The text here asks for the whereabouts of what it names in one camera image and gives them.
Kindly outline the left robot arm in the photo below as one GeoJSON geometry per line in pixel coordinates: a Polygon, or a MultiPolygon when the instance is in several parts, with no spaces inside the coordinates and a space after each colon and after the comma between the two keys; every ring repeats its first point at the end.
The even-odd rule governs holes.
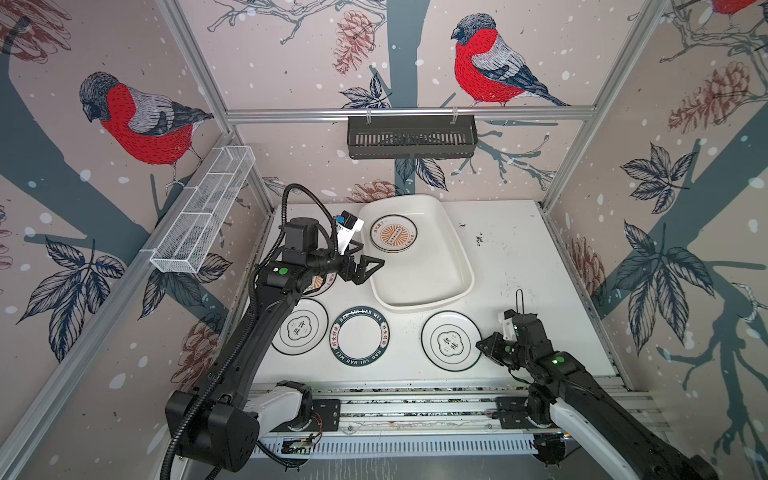
{"type": "Polygon", "coordinates": [[[237,472],[264,447],[263,434],[286,423],[304,426],[310,421],[313,400],[306,384],[281,381],[254,410],[246,408],[247,396],[279,327],[314,277],[336,273],[361,285],[384,266],[384,260],[361,249],[355,242],[351,252],[341,254],[334,243],[320,249],[314,240],[276,241],[250,275],[250,304],[233,336],[206,376],[191,391],[174,392],[166,404],[171,440],[161,478],[170,478],[177,456],[210,465],[211,478],[222,470],[237,472]]]}

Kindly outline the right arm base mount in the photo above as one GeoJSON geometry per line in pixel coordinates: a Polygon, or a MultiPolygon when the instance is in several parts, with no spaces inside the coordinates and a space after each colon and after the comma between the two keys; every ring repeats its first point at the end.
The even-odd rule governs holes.
{"type": "Polygon", "coordinates": [[[497,397],[495,405],[491,417],[499,421],[502,430],[558,429],[546,400],[531,396],[497,397]]]}

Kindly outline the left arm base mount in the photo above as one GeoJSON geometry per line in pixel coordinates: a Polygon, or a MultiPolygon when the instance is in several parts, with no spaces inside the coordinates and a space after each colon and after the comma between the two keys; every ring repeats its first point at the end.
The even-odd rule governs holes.
{"type": "Polygon", "coordinates": [[[341,401],[339,399],[319,399],[312,402],[309,416],[300,417],[296,421],[284,422],[271,433],[304,433],[304,432],[336,432],[339,429],[341,417],[341,401]]]}

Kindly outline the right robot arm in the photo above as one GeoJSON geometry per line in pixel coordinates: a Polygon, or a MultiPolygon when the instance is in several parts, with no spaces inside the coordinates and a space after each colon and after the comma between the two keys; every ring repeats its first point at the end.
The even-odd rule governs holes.
{"type": "Polygon", "coordinates": [[[532,423],[570,434],[614,479],[718,477],[701,456],[684,455],[644,426],[570,353],[554,349],[537,315],[507,310],[502,328],[476,348],[510,373],[528,372],[532,423]]]}

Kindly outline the green ring plate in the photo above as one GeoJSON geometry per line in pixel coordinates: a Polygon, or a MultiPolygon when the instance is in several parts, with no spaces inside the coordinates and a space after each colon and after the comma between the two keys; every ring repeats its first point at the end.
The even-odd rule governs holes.
{"type": "Polygon", "coordinates": [[[356,306],[345,310],[331,324],[329,347],[333,356],[348,367],[365,367],[386,352],[391,332],[378,310],[356,306]]]}

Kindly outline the orange sunburst plate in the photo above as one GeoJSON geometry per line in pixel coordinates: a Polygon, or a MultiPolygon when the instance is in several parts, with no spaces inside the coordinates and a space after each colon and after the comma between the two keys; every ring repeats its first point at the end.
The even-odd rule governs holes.
{"type": "Polygon", "coordinates": [[[322,295],[333,286],[336,277],[336,273],[328,273],[325,277],[314,276],[312,283],[304,291],[303,296],[312,298],[322,295]]]}
{"type": "Polygon", "coordinates": [[[408,217],[398,214],[380,217],[370,229],[373,245],[386,253],[400,253],[409,249],[417,236],[416,224],[408,217]]]}

